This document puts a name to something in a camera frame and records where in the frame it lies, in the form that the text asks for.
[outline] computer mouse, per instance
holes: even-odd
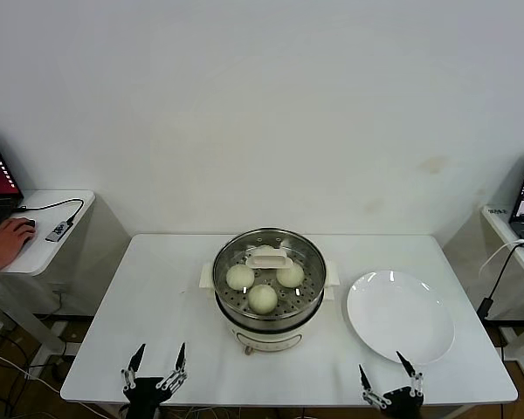
[[[29,226],[35,228],[36,223],[35,223],[35,220],[27,220],[27,223],[25,223],[24,225],[29,225]],[[27,242],[29,242],[30,240],[31,240],[30,238],[26,238],[26,239],[24,240],[24,246],[25,246],[25,245],[27,244]]]

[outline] white cable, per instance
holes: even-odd
[[[491,262],[491,259],[493,259],[493,258],[497,255],[497,253],[499,253],[500,251],[502,251],[503,249],[505,249],[505,248],[506,248],[508,245],[510,245],[510,244],[523,244],[523,243],[524,243],[524,239],[519,238],[518,240],[514,240],[513,242],[505,243],[505,244],[503,244],[499,249],[497,249],[497,250],[494,252],[494,254],[491,255],[491,256],[489,257],[489,259],[487,259],[486,262],[485,262],[483,265],[481,265],[481,267],[479,268],[479,271],[478,271],[478,281],[481,280],[481,272],[483,271],[483,269],[487,266],[487,264],[488,264],[489,262]]]
[[[46,387],[48,387],[49,389],[51,389],[51,390],[52,390],[53,392],[55,392],[57,395],[60,394],[60,392],[59,392],[57,389],[55,389],[53,386],[51,386],[48,382],[46,382],[46,381],[44,381],[44,380],[41,380],[40,378],[36,377],[35,375],[31,375],[31,374],[29,374],[27,371],[25,371],[24,369],[18,367],[18,366],[17,366],[16,364],[14,364],[13,362],[8,361],[8,360],[6,360],[5,358],[3,358],[3,357],[1,357],[1,356],[0,356],[0,360],[2,360],[2,361],[4,361],[4,362],[7,362],[8,364],[12,365],[14,368],[17,368],[19,371],[21,371],[22,373],[24,373],[24,375],[30,376],[33,380],[41,381],[43,384],[46,385]],[[110,417],[108,417],[108,416],[102,415],[101,413],[99,413],[99,412],[97,412],[97,411],[91,409],[89,406],[86,406],[84,403],[79,403],[79,402],[78,402],[78,404],[79,404],[80,406],[83,406],[83,407],[86,408],[87,410],[91,410],[91,411],[94,412],[94,414],[97,415],[97,416],[104,417],[105,419],[112,419],[112,418],[110,418]]]

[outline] cable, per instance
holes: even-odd
[[[2,402],[6,408],[10,408],[11,409],[11,404],[6,399],[4,399],[1,396],[0,396],[0,402]]]
[[[497,281],[495,282],[495,285],[494,285],[493,289],[491,290],[491,293],[489,294],[489,297],[485,297],[481,301],[481,304],[479,305],[478,310],[476,312],[478,314],[478,317],[479,317],[479,319],[481,321],[485,320],[486,317],[489,315],[489,309],[493,305],[492,296],[495,294],[495,290],[497,290],[497,287],[499,286],[500,279],[502,278],[503,273],[504,273],[505,269],[507,268],[508,262],[510,261],[510,258],[513,256],[514,251],[516,251],[516,249],[518,249],[519,247],[524,246],[523,242],[524,241],[522,240],[521,242],[516,244],[510,250],[510,252],[508,252],[507,260],[505,260],[505,263],[503,264],[503,267],[502,267],[502,269],[499,272],[499,276],[497,277]]]
[[[17,349],[19,349],[21,351],[21,353],[23,354],[23,356],[25,358],[25,363],[29,362],[29,358],[27,357],[27,353],[24,351],[24,349],[22,347],[19,346],[19,344],[17,342],[12,340],[8,336],[3,336],[2,334],[0,334],[0,338],[9,341],[12,345],[15,345],[17,347]],[[14,367],[10,367],[9,365],[4,365],[4,364],[1,364],[1,363],[0,363],[0,367],[8,368],[8,369],[15,369]]]
[[[50,390],[52,390],[54,393],[56,393],[57,395],[60,395],[60,392],[55,389],[53,386],[51,386],[48,382],[44,381],[44,380],[41,380],[40,378],[36,377],[35,375],[32,375],[32,374],[29,374],[27,371],[24,371],[23,369],[21,369],[20,367],[18,367],[16,364],[14,364],[13,362],[11,361],[8,361],[6,360],[5,358],[3,358],[2,356],[0,356],[0,360],[4,361],[4,362],[7,362],[8,364],[12,365],[13,367],[15,367],[16,369],[18,369],[19,371],[21,371],[23,374],[26,374],[28,376],[30,376],[33,380],[37,380],[37,381],[40,381],[41,383],[45,384],[46,387],[48,387]],[[91,409],[89,406],[86,406],[84,403],[79,403],[78,404],[80,406],[83,406],[84,408],[94,412],[95,415],[97,416],[100,416],[100,417],[104,417],[105,419],[111,419],[110,417],[108,416],[105,416],[105,415],[102,415],[101,413],[99,413],[98,411],[96,410],[93,410]]]
[[[481,265],[481,267],[479,268],[479,271],[478,271],[478,279],[481,279],[481,272],[484,270],[484,268],[487,266],[487,264],[488,264],[489,262],[491,262],[491,259],[493,259],[493,258],[497,255],[497,253],[499,253],[500,251],[502,251],[503,249],[505,249],[505,248],[506,248],[508,245],[510,245],[510,244],[523,244],[523,243],[524,243],[524,239],[519,238],[518,240],[514,240],[513,242],[508,242],[508,243],[503,244],[499,249],[497,249],[497,250],[494,252],[493,255],[491,255],[491,256],[489,257],[489,259],[486,260],[486,262],[485,262],[483,265]]]
[[[514,251],[516,249],[518,249],[519,247],[522,247],[524,245],[524,243],[521,243],[521,244],[516,244],[512,250],[510,250],[510,252],[508,253],[508,256],[507,256],[507,260],[505,260],[505,264],[503,265],[503,268],[500,270],[499,272],[499,277],[497,278],[497,282],[495,282],[495,286],[493,287],[493,289],[491,290],[491,293],[489,294],[489,299],[493,296],[493,294],[495,294],[495,290],[497,289],[497,286],[499,286],[499,282],[500,282],[500,279],[501,277],[503,276],[503,272],[505,271],[505,269],[507,268],[507,265],[508,265],[508,261],[510,260],[510,258],[512,257]]]
[[[62,354],[60,355],[60,359],[62,359],[64,357],[64,355],[66,354],[66,349],[68,348],[68,342],[67,341],[64,341],[64,349],[62,350]],[[56,366],[56,362],[49,362],[49,363],[45,363],[45,364],[39,364],[39,365],[30,365],[26,368],[24,368],[24,370],[27,372],[27,374],[29,373],[29,370],[30,368],[35,368],[35,367],[48,367],[48,366],[52,366],[53,369],[52,371],[54,372],[54,367]],[[11,407],[11,411],[10,411],[10,415],[13,415],[14,414],[14,410],[16,409],[17,407],[17,404],[19,403],[19,401],[21,400],[21,396],[23,395],[24,391],[25,391],[25,387],[27,386],[27,381],[29,380],[29,377],[28,375],[25,375],[24,376],[24,385],[21,387],[21,390],[19,391],[19,393],[17,394],[17,397],[16,397],[16,400],[13,402],[13,405]]]
[[[72,224],[73,219],[78,215],[79,211],[84,207],[84,200],[79,198],[73,198],[73,199],[66,199],[65,201],[62,201],[61,203],[51,203],[50,205],[45,205],[44,207],[38,207],[38,208],[27,208],[25,206],[15,208],[12,212],[27,212],[27,211],[40,211],[40,210],[48,210],[49,208],[58,207],[59,205],[63,205],[65,203],[79,203],[78,209],[76,209],[76,212],[70,216],[66,220],[68,224]]]
[[[27,415],[13,416],[13,417],[11,417],[10,419],[21,419],[22,417],[30,417],[30,416],[35,416],[35,415],[44,415],[44,416],[51,417],[52,419],[58,419],[55,415],[51,415],[51,414],[48,413],[48,412],[34,412],[34,413],[28,413]]]
[[[56,310],[54,310],[53,312],[50,312],[48,314],[46,314],[44,317],[37,317],[37,319],[39,320],[47,320],[49,317],[51,317],[52,315],[58,313],[60,310],[62,310],[62,294],[63,292],[59,292],[59,308],[57,308]]]

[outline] steamed bun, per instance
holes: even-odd
[[[254,271],[245,264],[236,264],[227,271],[226,279],[231,289],[241,291],[254,284]]]
[[[287,288],[295,288],[305,279],[305,272],[300,264],[293,262],[289,269],[278,269],[278,282]]]
[[[256,314],[268,314],[278,305],[278,294],[269,285],[256,285],[248,292],[248,306]]]

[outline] robotic hand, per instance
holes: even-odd
[[[424,400],[422,392],[423,374],[417,373],[413,366],[398,351],[396,353],[402,362],[403,368],[411,378],[411,385],[380,396],[372,390],[367,375],[365,375],[360,365],[363,400],[371,406],[380,409],[388,417],[418,419],[421,417],[419,410]]]
[[[141,345],[138,352],[130,358],[128,369],[122,369],[122,376],[126,386],[122,392],[130,402],[127,419],[153,419],[159,405],[172,397],[183,385],[187,375],[184,371],[186,358],[184,357],[184,343],[176,359],[175,369],[166,378],[141,377],[135,378],[141,363],[146,344]]]

